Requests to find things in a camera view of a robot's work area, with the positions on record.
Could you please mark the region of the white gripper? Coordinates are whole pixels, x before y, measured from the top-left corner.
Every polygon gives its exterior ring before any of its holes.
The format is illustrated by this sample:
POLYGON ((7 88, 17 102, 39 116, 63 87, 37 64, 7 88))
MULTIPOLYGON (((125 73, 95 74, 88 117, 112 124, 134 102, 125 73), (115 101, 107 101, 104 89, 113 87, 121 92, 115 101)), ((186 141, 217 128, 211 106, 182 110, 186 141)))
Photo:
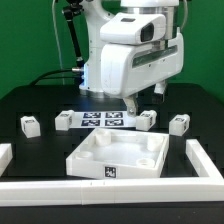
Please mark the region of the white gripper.
POLYGON ((163 102, 167 88, 165 80, 178 74, 183 67, 184 44, 180 32, 168 41, 165 50, 152 49, 152 43, 139 46, 106 44, 101 53, 102 89, 112 97, 124 98, 130 117, 137 115, 135 93, 157 83, 153 101, 163 102))

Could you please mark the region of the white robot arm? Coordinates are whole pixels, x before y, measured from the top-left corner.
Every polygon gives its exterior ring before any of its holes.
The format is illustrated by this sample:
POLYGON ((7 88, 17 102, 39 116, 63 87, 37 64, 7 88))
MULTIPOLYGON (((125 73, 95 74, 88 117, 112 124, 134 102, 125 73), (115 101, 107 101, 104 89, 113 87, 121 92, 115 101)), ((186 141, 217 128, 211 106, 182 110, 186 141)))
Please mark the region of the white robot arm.
POLYGON ((122 99, 130 116, 137 113, 137 93, 150 86, 154 100, 162 101, 167 79, 183 67, 179 0, 121 0, 115 15, 103 9, 102 0, 84 0, 82 6, 89 59, 81 92, 122 99))

